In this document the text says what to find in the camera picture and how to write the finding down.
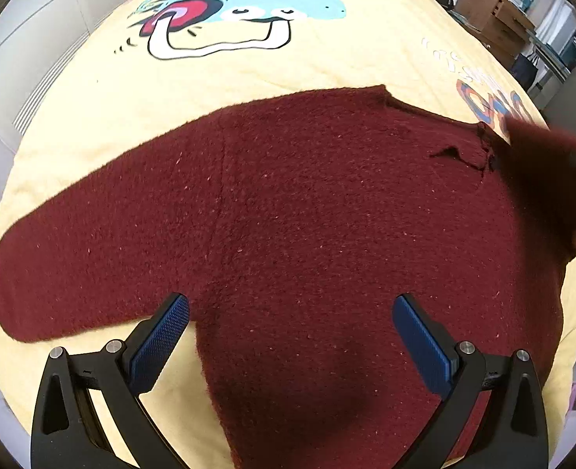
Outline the brown wooden drawer cabinet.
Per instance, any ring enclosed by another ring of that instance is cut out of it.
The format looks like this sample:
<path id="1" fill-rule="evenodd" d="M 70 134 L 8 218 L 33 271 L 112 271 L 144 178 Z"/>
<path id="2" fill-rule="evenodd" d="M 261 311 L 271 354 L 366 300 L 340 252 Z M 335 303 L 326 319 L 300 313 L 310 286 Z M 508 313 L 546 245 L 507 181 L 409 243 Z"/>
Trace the brown wooden drawer cabinet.
<path id="1" fill-rule="evenodd" d="M 529 46 L 529 36 L 535 32 L 532 21 L 510 0 L 456 0 L 454 11 L 465 19 L 469 33 L 507 69 Z"/>

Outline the dark red knit sweater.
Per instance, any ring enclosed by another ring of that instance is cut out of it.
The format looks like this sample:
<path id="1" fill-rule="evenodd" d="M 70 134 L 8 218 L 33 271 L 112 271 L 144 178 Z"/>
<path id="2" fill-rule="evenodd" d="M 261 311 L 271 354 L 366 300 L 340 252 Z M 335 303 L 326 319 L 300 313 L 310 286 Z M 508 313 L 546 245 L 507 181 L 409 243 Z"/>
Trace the dark red knit sweater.
<path id="1" fill-rule="evenodd" d="M 382 86 L 227 107 L 120 155 L 0 240 L 0 325 L 37 342 L 191 303 L 239 468 L 389 468 L 436 406 L 391 322 L 410 293 L 541 377 L 576 257 L 576 138 Z"/>

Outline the dark blue hanging bag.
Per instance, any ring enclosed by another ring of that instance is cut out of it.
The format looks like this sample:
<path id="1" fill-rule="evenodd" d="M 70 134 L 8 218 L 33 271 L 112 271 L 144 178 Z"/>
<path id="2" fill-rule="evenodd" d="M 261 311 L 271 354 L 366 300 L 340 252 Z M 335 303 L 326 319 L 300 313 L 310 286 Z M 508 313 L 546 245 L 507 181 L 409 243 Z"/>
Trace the dark blue hanging bag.
<path id="1" fill-rule="evenodd" d="M 522 89 L 524 91 L 529 91 L 535 82 L 538 68 L 536 67 L 536 64 L 529 60 L 529 57 L 524 56 L 523 54 L 518 54 L 510 72 Z"/>

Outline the yellow dinosaur print bedspread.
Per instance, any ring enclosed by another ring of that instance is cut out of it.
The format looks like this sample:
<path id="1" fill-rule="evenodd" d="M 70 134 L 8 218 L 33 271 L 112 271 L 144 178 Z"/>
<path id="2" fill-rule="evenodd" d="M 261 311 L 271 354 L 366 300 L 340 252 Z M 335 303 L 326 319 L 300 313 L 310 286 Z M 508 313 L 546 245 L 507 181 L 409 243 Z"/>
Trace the yellow dinosaur print bedspread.
<path id="1" fill-rule="evenodd" d="M 1 196 L 0 240 L 95 170 L 215 111 L 376 86 L 401 103 L 495 133 L 504 132 L 506 119 L 558 130 L 434 0 L 126 0 L 44 95 Z M 538 374 L 550 442 L 562 434 L 576 360 L 576 257 L 567 264 L 560 303 L 551 371 Z M 95 351 L 147 317 L 37 342 L 14 340 L 0 325 L 0 389 L 21 426 L 32 425 L 53 348 Z M 209 395 L 193 318 L 141 401 L 188 464 L 239 468 Z"/>

